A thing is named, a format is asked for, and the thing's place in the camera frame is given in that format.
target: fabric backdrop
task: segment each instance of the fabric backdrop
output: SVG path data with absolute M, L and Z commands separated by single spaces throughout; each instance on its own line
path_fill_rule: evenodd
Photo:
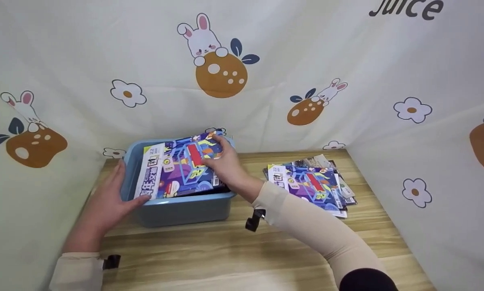
M 0 0 L 0 290 L 46 286 L 105 158 L 211 127 L 347 148 L 434 285 L 484 290 L 484 0 Z

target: left hand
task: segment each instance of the left hand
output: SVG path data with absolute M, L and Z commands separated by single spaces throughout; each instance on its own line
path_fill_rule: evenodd
M 125 163 L 119 160 L 112 173 L 89 198 L 66 240 L 63 252 L 97 252 L 105 234 L 151 198 L 150 195 L 142 195 L 131 201 L 122 201 L 120 188 L 124 177 Z

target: wooden table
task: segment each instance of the wooden table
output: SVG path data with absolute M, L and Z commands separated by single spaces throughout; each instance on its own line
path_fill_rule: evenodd
M 240 154 L 247 170 L 262 179 L 267 164 L 323 153 L 335 160 L 356 194 L 344 222 L 375 251 L 402 291 L 434 290 L 358 168 L 344 150 Z M 114 168 L 107 160 L 97 184 Z M 102 254 L 121 254 L 120 268 L 105 271 L 103 290 L 336 290 L 320 254 L 260 223 L 244 228 L 252 214 L 241 197 L 232 199 L 226 221 L 143 228 L 128 217 L 107 234 Z

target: blue plastic bin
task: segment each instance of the blue plastic bin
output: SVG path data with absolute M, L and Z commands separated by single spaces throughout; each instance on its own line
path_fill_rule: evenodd
M 133 143 L 123 160 L 125 161 L 125 180 L 121 186 L 121 199 L 132 200 L 143 158 L 143 148 L 173 139 L 140 140 Z M 234 146 L 231 138 L 227 140 Z M 138 208 L 135 215 L 144 227 L 159 227 L 224 220 L 229 217 L 233 192 L 153 199 Z

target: black sleeve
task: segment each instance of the black sleeve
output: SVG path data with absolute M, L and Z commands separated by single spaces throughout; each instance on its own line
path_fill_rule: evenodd
M 395 282 L 376 269 L 356 269 L 340 281 L 339 291 L 398 291 Z

